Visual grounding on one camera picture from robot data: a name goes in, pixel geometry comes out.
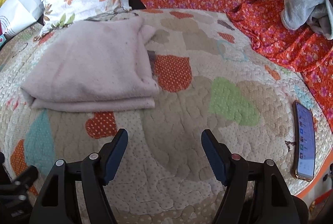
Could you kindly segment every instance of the white paper bag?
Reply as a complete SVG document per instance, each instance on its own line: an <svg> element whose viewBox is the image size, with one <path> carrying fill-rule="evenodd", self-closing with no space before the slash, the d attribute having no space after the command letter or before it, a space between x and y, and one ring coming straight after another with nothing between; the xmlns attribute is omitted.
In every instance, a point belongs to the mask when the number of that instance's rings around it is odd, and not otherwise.
<svg viewBox="0 0 333 224"><path fill-rule="evenodd" d="M6 39L35 23L43 12L41 0L6 0L0 8L1 28Z"/></svg>

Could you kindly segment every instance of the gray cloth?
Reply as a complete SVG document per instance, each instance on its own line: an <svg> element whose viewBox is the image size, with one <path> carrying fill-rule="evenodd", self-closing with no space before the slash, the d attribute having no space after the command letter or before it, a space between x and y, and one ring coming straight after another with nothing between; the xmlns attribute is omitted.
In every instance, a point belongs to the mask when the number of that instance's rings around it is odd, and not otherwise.
<svg viewBox="0 0 333 224"><path fill-rule="evenodd" d="M333 9L329 0L284 0L281 21L289 30L307 23L313 32L333 39Z"/></svg>

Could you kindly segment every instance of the silver screw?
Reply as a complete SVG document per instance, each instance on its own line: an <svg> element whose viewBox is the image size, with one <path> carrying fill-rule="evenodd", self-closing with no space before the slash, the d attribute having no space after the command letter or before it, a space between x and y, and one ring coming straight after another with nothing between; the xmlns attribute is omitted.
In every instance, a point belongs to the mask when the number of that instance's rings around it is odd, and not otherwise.
<svg viewBox="0 0 333 224"><path fill-rule="evenodd" d="M240 155L239 154L232 154L231 158L234 160L239 160L240 159Z"/></svg>
<svg viewBox="0 0 333 224"><path fill-rule="evenodd" d="M267 159L266 164L272 167L274 166L274 161L272 159Z"/></svg>
<svg viewBox="0 0 333 224"><path fill-rule="evenodd" d="M25 195L19 195L19 200L21 201L25 201L26 200L26 196Z"/></svg>
<svg viewBox="0 0 333 224"><path fill-rule="evenodd" d="M95 160L95 159L98 158L98 154L97 154L97 153L93 153L93 154L89 155L89 158L90 158L91 160Z"/></svg>
<svg viewBox="0 0 333 224"><path fill-rule="evenodd" d="M62 159L59 159L57 162L56 162L56 166L60 167L64 164L64 160Z"/></svg>

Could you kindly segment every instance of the quilted bedspread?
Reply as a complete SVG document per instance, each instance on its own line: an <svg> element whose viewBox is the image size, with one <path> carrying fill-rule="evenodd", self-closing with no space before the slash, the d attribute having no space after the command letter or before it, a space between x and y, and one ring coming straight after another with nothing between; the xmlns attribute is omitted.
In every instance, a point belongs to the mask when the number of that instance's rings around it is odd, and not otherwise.
<svg viewBox="0 0 333 224"><path fill-rule="evenodd" d="M0 149L12 177L28 165L38 168L32 197L57 159L82 160L111 141L119 128L127 129L129 143L115 179L105 187L119 223L211 222L225 188L215 179L200 144L206 128L247 160L273 159L292 194L309 184L290 174L295 144L293 101L299 100L314 116L316 173L333 138L299 74L254 52L248 37L225 14L142 10L95 19L113 21L134 15L157 28L146 45L160 86L154 109L31 110L20 94L20 84L63 30L33 41L41 29L35 24L1 51Z"/></svg>

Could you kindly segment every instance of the pink folded cloth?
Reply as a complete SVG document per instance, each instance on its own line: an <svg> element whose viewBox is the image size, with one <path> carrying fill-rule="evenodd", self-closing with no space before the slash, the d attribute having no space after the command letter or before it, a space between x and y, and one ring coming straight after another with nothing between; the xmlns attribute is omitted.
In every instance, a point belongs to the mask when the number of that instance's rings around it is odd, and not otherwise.
<svg viewBox="0 0 333 224"><path fill-rule="evenodd" d="M143 22L134 17L71 25L21 85L27 104L68 112L154 108L159 87L144 45L155 28Z"/></svg>

